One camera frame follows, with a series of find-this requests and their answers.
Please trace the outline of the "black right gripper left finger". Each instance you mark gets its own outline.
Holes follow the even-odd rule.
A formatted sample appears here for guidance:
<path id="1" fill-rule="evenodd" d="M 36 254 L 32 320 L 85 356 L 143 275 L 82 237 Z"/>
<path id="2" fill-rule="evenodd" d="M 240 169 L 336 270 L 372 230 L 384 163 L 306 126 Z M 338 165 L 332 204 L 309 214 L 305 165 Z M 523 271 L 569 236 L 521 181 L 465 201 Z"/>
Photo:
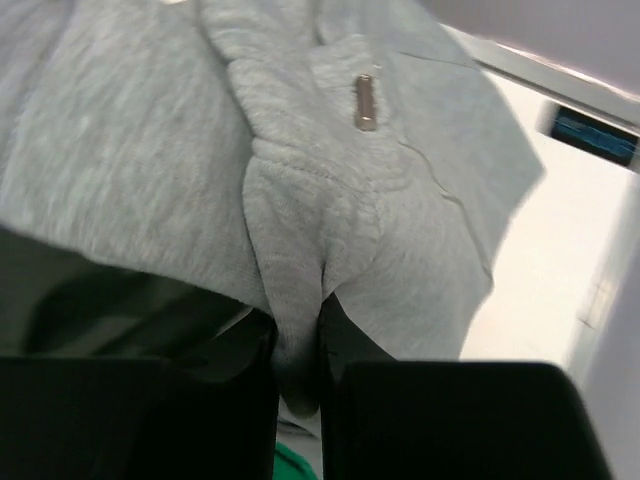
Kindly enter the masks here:
<path id="1" fill-rule="evenodd" d="M 274 322 L 250 313 L 181 358 L 1 361 L 5 479 L 268 479 Z"/>

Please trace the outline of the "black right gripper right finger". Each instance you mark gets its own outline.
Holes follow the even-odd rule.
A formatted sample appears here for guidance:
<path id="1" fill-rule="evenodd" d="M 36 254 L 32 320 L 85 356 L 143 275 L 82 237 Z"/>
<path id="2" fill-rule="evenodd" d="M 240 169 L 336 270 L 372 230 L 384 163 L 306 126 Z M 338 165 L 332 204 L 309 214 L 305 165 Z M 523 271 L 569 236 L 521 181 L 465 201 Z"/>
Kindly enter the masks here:
<path id="1" fill-rule="evenodd" d="M 327 479 L 608 479 L 581 397 L 540 362 L 400 361 L 328 298 L 319 316 Z"/>

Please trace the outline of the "green jacket with orange letter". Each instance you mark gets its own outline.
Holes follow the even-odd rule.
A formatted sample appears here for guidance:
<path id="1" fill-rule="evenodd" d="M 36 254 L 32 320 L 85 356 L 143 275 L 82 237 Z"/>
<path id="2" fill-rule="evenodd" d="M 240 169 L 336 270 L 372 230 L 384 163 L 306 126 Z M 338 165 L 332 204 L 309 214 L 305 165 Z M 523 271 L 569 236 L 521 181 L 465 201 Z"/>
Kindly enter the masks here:
<path id="1" fill-rule="evenodd" d="M 273 480 L 317 480 L 309 462 L 285 444 L 277 441 L 274 451 Z"/>

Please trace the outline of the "grey zip hoodie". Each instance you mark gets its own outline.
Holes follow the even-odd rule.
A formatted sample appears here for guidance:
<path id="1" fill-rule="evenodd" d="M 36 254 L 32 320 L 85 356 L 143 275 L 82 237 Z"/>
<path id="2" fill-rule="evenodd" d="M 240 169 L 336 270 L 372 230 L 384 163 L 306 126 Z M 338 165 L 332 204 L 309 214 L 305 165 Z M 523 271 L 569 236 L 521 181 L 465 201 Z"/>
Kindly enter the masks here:
<path id="1" fill-rule="evenodd" d="M 5 1 L 1 224 L 276 321 L 316 412 L 336 295 L 385 351 L 456 358 L 542 173 L 416 1 Z"/>

